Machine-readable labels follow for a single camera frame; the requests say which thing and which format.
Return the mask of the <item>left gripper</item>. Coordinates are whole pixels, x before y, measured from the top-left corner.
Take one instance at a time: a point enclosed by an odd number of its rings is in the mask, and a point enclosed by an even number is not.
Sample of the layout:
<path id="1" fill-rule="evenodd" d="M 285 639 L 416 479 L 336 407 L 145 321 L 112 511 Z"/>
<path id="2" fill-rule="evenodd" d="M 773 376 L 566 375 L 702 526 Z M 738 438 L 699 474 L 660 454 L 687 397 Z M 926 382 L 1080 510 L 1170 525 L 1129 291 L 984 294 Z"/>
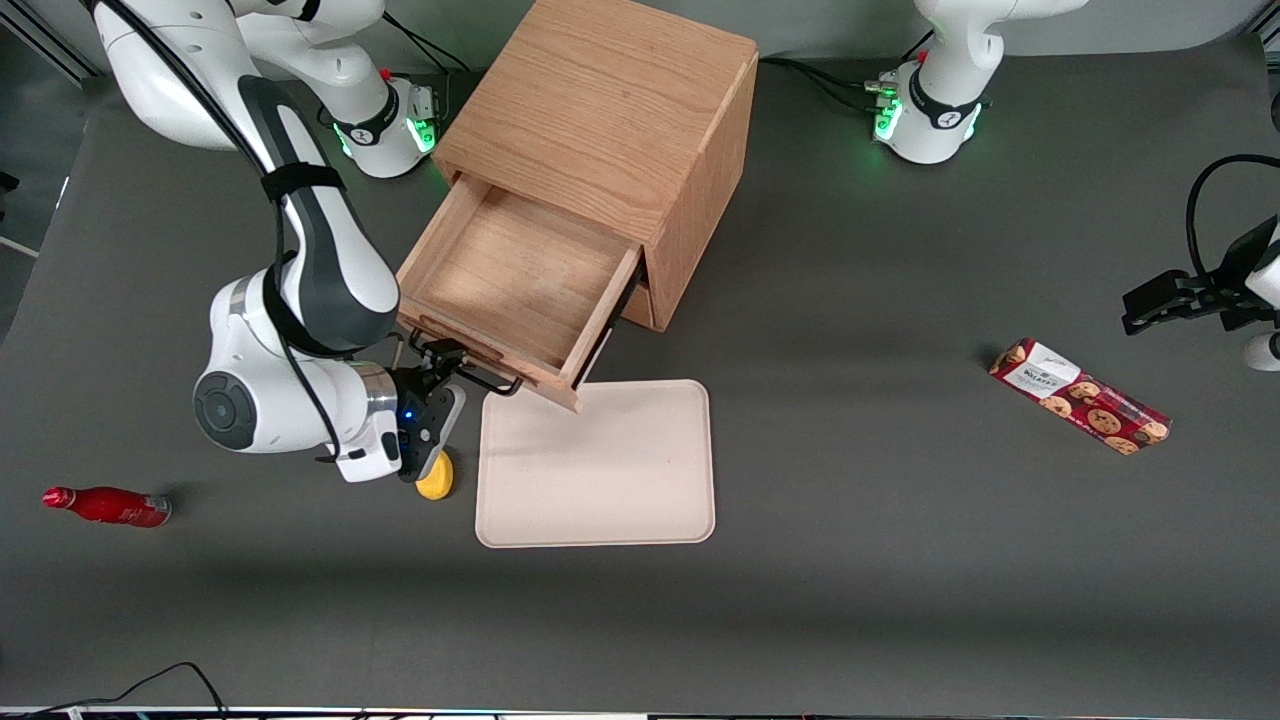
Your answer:
<path id="1" fill-rule="evenodd" d="M 1123 329 L 1133 337 L 1174 320 L 1216 315 L 1226 332 L 1277 324 L 1277 218 L 1230 243 L 1206 288 L 1184 270 L 1167 270 L 1123 296 Z"/>

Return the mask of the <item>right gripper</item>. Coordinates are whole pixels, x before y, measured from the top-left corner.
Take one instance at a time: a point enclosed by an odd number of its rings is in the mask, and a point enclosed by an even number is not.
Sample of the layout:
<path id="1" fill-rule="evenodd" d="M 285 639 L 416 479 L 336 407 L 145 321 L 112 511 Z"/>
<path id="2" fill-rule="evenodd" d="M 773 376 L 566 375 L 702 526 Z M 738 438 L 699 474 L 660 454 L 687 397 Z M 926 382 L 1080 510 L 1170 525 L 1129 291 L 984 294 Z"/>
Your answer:
<path id="1" fill-rule="evenodd" d="M 430 372 L 431 397 L 466 397 L 467 348 L 457 340 L 410 341 Z M 419 370 L 346 370 L 337 384 L 337 466 L 344 480 L 419 480 L 434 457 L 434 406 Z"/>

